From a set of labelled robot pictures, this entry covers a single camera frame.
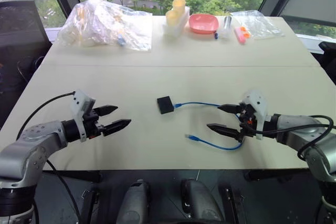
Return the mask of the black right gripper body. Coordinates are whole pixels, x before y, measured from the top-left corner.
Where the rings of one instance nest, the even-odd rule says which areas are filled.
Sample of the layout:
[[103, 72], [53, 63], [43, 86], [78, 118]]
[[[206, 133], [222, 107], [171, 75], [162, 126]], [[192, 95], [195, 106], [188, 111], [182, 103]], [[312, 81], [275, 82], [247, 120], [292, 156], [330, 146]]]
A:
[[255, 131], [257, 126], [256, 110], [250, 104], [243, 102], [241, 102], [239, 106], [240, 133], [238, 139], [243, 140], [245, 136], [254, 137], [256, 135]]

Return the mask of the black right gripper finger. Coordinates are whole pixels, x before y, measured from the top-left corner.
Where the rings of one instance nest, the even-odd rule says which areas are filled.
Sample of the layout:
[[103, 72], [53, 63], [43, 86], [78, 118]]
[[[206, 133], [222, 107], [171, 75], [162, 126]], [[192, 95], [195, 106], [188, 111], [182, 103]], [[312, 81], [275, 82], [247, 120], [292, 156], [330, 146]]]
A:
[[228, 136], [234, 138], [235, 140], [242, 140], [241, 133], [236, 129], [231, 129], [226, 127], [225, 125], [216, 123], [207, 124], [207, 127], [220, 135]]
[[227, 112], [227, 113], [240, 113], [241, 106], [235, 104], [223, 104], [217, 107], [218, 109]]

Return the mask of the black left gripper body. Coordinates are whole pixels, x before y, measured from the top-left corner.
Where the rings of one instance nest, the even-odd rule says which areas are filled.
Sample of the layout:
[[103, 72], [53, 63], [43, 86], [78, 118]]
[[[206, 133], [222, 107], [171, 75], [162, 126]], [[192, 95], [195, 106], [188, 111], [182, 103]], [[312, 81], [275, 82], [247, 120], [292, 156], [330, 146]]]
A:
[[87, 138], [95, 138], [101, 135], [105, 129], [104, 126], [98, 122], [99, 117], [102, 116], [101, 112], [101, 108], [95, 108], [83, 115], [83, 125]]

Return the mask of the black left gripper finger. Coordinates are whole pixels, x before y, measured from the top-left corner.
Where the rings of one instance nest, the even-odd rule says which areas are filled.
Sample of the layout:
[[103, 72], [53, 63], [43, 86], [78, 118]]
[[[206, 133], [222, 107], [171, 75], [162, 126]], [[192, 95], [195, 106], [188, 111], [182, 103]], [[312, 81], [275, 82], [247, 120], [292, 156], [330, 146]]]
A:
[[102, 134], [103, 136], [108, 136], [113, 133], [116, 133], [125, 127], [127, 127], [131, 123], [131, 119], [120, 119], [112, 122], [109, 125], [103, 127]]
[[94, 111], [99, 116], [105, 116], [105, 115], [108, 115], [108, 114], [112, 113], [116, 109], [118, 109], [117, 106], [114, 106], [114, 105], [104, 105], [104, 106], [100, 106], [100, 107], [94, 108]]

